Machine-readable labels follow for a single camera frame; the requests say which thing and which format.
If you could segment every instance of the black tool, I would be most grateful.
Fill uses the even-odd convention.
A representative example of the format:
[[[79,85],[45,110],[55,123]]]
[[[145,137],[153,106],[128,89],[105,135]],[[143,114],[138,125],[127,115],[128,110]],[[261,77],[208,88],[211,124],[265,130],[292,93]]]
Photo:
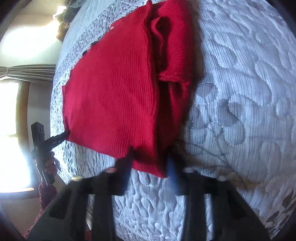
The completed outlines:
[[[45,163],[50,159],[50,152],[52,149],[68,138],[70,131],[65,131],[62,134],[51,137],[47,140],[45,140],[44,126],[39,122],[35,122],[31,125],[31,131],[34,144],[34,150],[31,151],[31,156],[33,159],[36,159],[37,157],[41,159],[41,175],[44,176],[44,180],[47,185],[53,184],[55,182],[54,175],[48,174],[45,171]],[[56,161],[56,166],[60,170],[58,161]]]
[[[82,241],[88,195],[94,194],[92,241],[115,241],[112,195],[123,195],[130,177],[134,150],[119,159],[117,172],[96,177],[74,177],[46,208],[29,233],[29,241]],[[184,160],[168,154],[168,176],[176,195],[186,195],[187,205],[181,241],[206,241],[204,194],[212,195],[214,241],[270,241],[256,214],[227,180],[184,171]]]
[[[49,204],[29,233],[29,241],[83,241],[88,195],[94,194],[92,240],[115,241],[112,195],[122,196],[127,189],[133,163],[133,149],[118,159],[117,172],[102,172],[96,177],[74,177]]]
[[[204,194],[211,194],[214,241],[270,241],[257,215],[228,180],[217,180],[185,168],[181,155],[171,150],[168,176],[177,196],[187,205],[181,241],[206,241]]]

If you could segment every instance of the quilted bedspread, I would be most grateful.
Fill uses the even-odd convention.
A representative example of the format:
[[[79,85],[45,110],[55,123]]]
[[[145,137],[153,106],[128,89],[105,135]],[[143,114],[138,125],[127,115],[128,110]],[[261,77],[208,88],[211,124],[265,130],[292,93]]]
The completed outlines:
[[[145,4],[109,1],[85,0],[67,33],[54,78],[51,135],[64,131],[61,86],[82,53],[112,22]],[[188,164],[202,174],[227,176],[274,237],[296,206],[296,40],[265,0],[188,4],[205,74],[176,145],[185,145]],[[113,158],[70,142],[54,151],[66,183],[114,164]],[[167,179],[132,170],[128,191],[113,201],[122,239],[180,240],[186,200],[173,194]],[[206,203],[210,240],[210,197]]]

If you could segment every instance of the sweater sleeve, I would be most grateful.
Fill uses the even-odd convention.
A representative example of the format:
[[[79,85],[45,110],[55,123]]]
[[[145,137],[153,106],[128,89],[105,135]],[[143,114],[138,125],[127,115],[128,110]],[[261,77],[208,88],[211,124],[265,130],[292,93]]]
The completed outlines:
[[[57,190],[54,185],[47,186],[45,183],[41,182],[39,185],[39,195],[40,195],[40,206],[41,209],[39,211],[38,216],[36,217],[33,225],[30,227],[30,229],[27,231],[27,233],[24,234],[24,237],[27,238],[31,229],[33,228],[34,224],[38,221],[38,219],[41,217],[44,209],[47,207],[47,205],[55,198],[57,195]]]

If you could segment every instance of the leaf pattern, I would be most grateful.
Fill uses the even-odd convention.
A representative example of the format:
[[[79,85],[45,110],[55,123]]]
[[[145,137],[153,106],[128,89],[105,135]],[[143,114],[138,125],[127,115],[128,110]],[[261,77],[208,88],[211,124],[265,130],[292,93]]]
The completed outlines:
[[[269,222],[274,222],[274,220],[278,217],[279,215],[279,211],[276,211],[273,215],[271,215],[267,220],[266,222],[269,223]]]
[[[296,206],[296,200],[287,209],[285,209],[283,213],[287,213],[287,212],[293,210],[295,208],[295,206]]]
[[[266,228],[266,230],[267,230],[268,232],[270,232],[270,231],[273,230],[273,229],[274,229],[274,225],[272,225],[272,226]]]
[[[268,232],[269,236],[272,236],[273,233],[274,233],[274,231],[276,231],[276,229],[272,229],[272,230],[270,230],[270,231]]]
[[[283,221],[279,224],[280,228],[286,223],[290,216],[286,216]]]
[[[291,203],[293,194],[294,194],[294,190],[292,190],[291,193],[283,199],[282,205],[284,208],[287,208]]]

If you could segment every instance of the window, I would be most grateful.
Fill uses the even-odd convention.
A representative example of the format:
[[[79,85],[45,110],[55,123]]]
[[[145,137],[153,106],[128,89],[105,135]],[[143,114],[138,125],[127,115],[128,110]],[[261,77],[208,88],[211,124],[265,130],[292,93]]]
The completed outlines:
[[[27,102],[21,97],[22,85],[20,82],[0,82],[0,193],[20,193],[33,191],[36,185],[36,176],[32,168],[32,159],[28,148],[24,148],[22,133],[28,136],[27,114],[21,118],[21,112],[27,112]]]

